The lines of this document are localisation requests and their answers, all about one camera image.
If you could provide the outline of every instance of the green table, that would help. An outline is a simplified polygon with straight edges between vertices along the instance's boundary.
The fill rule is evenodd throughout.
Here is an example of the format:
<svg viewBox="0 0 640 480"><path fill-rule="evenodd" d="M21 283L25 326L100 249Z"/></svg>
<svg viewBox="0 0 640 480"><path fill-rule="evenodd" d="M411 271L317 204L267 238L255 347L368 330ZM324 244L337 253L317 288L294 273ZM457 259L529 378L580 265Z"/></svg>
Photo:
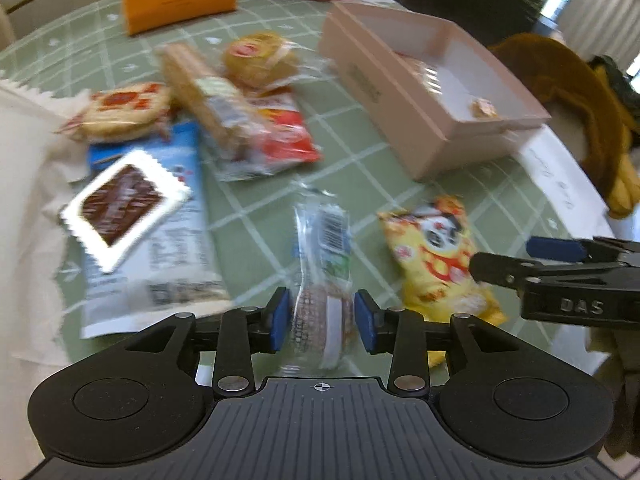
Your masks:
<svg viewBox="0 0 640 480"><path fill-rule="evenodd" d="M70 96L144 80L161 80L154 47L187 40L203 52L234 38L270 28L315 48L329 4L304 0L238 0L238 10L181 23L135 38L124 34L120 0L102 0L78 9L35 31L0 54L5 78ZM401 275L385 245L376 211L411 207L438 193L459 195L466 206L481 250L524 255L534 235L565 237L567 232L543 193L512 158L451 171L428 184L407 176L367 114L337 79L295 88L306 123L323 148L324 161L271 178L225 184L209 171L210 234L229 293L236 304L264 304L271 291L286 284L296 267L292 256L292 179L299 176L336 192L353 226L352 275L382 306L399 304ZM84 279L76 270L81 250L70 240L58 283L68 305L62 337L71 360L113 341L79 339ZM524 340L547 349L555 328L524 321L511 291L495 293L510 320L504 326ZM259 376L277 370L277 356L256 356ZM368 356L355 342L346 368L336 374L388 372L388 356ZM434 382L446 380L438 370Z"/></svg>

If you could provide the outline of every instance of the red and white package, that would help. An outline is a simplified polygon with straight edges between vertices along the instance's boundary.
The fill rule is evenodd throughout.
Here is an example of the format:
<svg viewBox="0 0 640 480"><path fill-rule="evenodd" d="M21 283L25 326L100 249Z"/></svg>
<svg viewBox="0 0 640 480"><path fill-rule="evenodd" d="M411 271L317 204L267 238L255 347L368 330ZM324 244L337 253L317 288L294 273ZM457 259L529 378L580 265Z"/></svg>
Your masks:
<svg viewBox="0 0 640 480"><path fill-rule="evenodd" d="M247 100L272 128L252 139L252 147L243 160L219 161L220 180L273 175L297 164L322 159L290 91L281 90Z"/></svg>

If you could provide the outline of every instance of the blue and white packet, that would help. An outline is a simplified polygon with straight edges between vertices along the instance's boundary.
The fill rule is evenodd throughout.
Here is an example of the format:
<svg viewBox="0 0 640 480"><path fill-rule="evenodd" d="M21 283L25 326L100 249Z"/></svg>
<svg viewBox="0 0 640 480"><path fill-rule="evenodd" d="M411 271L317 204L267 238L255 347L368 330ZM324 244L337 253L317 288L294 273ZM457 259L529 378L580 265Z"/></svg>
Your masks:
<svg viewBox="0 0 640 480"><path fill-rule="evenodd" d="M89 165L103 170L135 148L151 154L191 188L192 195L140 240L115 272L104 274L92 257L84 256L82 338L138 332L176 312L201 317L232 307L207 233L197 124L176 124L170 142L152 136L91 146Z"/></svg>

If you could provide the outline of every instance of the white curtain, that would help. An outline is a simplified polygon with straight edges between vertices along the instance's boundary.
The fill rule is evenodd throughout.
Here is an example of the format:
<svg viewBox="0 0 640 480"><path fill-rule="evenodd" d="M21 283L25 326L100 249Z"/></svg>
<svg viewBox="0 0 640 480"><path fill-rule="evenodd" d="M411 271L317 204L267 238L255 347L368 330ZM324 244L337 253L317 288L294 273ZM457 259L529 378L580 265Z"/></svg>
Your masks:
<svg viewBox="0 0 640 480"><path fill-rule="evenodd" d="M558 25L585 60L607 54L624 72L640 52L640 0L571 0Z"/></svg>

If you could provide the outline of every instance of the open cardboard box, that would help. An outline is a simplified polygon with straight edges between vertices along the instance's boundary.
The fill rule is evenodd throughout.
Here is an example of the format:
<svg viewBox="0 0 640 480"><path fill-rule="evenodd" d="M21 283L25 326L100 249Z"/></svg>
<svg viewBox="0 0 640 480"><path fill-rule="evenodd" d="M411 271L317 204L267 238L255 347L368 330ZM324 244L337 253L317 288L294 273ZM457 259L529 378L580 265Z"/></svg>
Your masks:
<svg viewBox="0 0 640 480"><path fill-rule="evenodd" d="M336 3L319 43L344 86L369 111L412 178L515 152L549 114L484 46L453 22L351 2ZM437 70L429 92L399 52ZM474 118L474 99L498 118Z"/></svg>

